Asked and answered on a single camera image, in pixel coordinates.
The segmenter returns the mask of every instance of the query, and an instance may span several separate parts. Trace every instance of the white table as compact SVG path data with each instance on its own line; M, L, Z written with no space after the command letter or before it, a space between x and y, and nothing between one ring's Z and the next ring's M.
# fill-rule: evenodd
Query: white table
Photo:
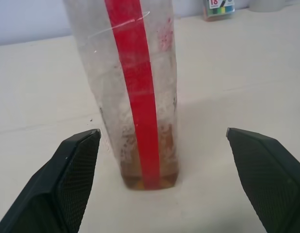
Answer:
M81 233L264 233L226 129L275 137L300 161L300 4L175 31L177 186L127 190L102 138ZM0 47L0 220L62 140L101 127L73 37Z

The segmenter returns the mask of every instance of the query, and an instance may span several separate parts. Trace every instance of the bottle bottom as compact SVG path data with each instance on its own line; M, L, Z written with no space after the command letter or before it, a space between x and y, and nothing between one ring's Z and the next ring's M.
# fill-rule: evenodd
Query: bottle bottom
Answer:
M171 188L174 187L175 182L178 178L179 172L172 173L170 175L162 176L159 180L158 189ZM122 174L123 181L127 188L134 190L147 190L144 187L142 177L140 176L127 176Z

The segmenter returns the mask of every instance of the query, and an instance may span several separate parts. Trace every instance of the brown liquid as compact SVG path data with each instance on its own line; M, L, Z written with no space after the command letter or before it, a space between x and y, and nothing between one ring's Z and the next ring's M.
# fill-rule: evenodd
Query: brown liquid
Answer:
M129 134L123 136L123 138L125 143L121 150L121 174L124 183L128 188L145 190L136 135ZM160 166L159 188L173 187L178 177L179 166L175 154L172 125L159 126L158 149Z

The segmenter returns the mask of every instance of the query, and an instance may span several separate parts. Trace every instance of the white wall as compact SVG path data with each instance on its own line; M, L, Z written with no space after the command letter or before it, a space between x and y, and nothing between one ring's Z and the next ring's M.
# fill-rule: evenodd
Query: white wall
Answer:
M177 15L202 12L202 0L173 0ZM236 8L249 0L235 0ZM70 34L61 0L0 0L0 45Z

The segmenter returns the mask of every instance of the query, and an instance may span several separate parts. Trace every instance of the red tape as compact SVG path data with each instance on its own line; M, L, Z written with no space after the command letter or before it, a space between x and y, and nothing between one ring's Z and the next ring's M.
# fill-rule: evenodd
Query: red tape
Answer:
M139 0L105 0L134 119L145 189L159 188L158 126Z

